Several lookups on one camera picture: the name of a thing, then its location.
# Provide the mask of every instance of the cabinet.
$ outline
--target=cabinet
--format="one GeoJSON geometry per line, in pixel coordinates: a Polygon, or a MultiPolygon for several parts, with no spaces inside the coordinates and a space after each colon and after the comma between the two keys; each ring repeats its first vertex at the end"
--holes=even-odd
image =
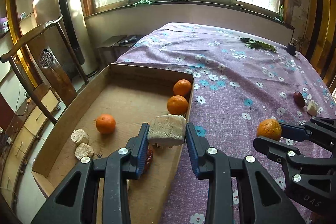
{"type": "MultiPolygon", "coordinates": [[[[59,99],[50,87],[43,85],[40,87],[41,102],[52,112],[59,103],[59,99]]],[[[23,163],[33,142],[38,138],[42,126],[47,121],[46,116],[31,101],[27,106],[27,114],[22,123],[16,117],[12,119],[6,134],[11,137],[12,142],[3,144],[1,147],[0,175],[1,193],[7,204],[13,208],[16,200],[15,189],[18,176],[22,173],[23,163]]]]}

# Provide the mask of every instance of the orange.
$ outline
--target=orange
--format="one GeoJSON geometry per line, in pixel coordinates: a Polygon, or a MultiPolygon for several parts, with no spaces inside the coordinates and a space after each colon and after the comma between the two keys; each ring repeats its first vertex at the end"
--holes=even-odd
{"type": "Polygon", "coordinates": [[[110,114],[102,114],[96,119],[96,128],[102,134],[111,134],[116,128],[116,121],[110,114]]]}
{"type": "Polygon", "coordinates": [[[188,110],[188,102],[184,97],[176,95],[168,100],[167,109],[170,114],[183,115],[188,110]]]}
{"type": "Polygon", "coordinates": [[[191,91],[191,83],[188,80],[179,80],[173,87],[175,95],[185,96],[191,91]]]}
{"type": "Polygon", "coordinates": [[[257,128],[257,137],[259,136],[279,141],[281,137],[281,126],[278,121],[274,119],[262,121],[257,128]]]}

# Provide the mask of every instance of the floral bedsheet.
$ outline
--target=floral bedsheet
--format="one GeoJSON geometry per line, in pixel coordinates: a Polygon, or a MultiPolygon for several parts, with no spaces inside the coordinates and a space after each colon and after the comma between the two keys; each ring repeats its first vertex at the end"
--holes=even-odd
{"type": "MultiPolygon", "coordinates": [[[[189,121],[197,134],[227,155],[255,156],[282,189],[281,165],[253,148],[256,128],[267,118],[299,124],[310,119],[293,101],[300,91],[319,105],[319,116],[335,117],[336,106],[329,90],[303,55],[295,57],[278,43],[229,29],[169,23],[139,40],[116,63],[183,71],[194,75],[194,97],[189,121]],[[253,50],[240,41],[250,37],[272,44],[277,53],[253,50]]],[[[330,157],[317,145],[289,139],[309,157],[330,157]]],[[[194,223],[205,220],[208,181],[195,178],[184,146],[164,212],[162,224],[194,223]]],[[[234,215],[239,223],[239,197],[233,185],[234,215]]],[[[304,219],[310,211],[297,204],[304,219]]]]}

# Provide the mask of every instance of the stuffed toy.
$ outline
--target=stuffed toy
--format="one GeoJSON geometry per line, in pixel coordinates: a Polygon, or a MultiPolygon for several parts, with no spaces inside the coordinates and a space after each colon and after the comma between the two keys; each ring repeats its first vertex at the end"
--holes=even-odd
{"type": "Polygon", "coordinates": [[[8,32],[8,19],[6,17],[1,18],[0,17],[0,33],[4,34],[6,32],[8,32]]]}

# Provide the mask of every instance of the metal screw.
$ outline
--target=metal screw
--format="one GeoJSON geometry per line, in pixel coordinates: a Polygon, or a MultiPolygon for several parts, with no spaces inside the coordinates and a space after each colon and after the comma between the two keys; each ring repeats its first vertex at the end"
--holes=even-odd
{"type": "Polygon", "coordinates": [[[91,160],[90,157],[85,156],[85,157],[82,157],[82,158],[81,158],[81,163],[83,163],[83,164],[87,164],[90,160],[91,160]]]}
{"type": "Polygon", "coordinates": [[[120,148],[119,151],[118,151],[118,153],[120,155],[125,155],[125,154],[128,153],[128,149],[127,148],[120,148]]]}
{"type": "Polygon", "coordinates": [[[299,182],[301,180],[301,176],[300,175],[295,175],[295,176],[293,176],[293,180],[295,182],[299,182]]]}
{"type": "Polygon", "coordinates": [[[288,156],[294,157],[295,156],[295,152],[294,151],[288,151],[288,156]]]}
{"type": "Polygon", "coordinates": [[[210,147],[208,148],[208,153],[211,154],[211,155],[214,155],[214,154],[217,154],[217,149],[214,148],[214,147],[210,147]]]}
{"type": "Polygon", "coordinates": [[[246,156],[246,161],[250,162],[250,163],[253,163],[253,162],[255,162],[255,157],[254,156],[246,156]]]}

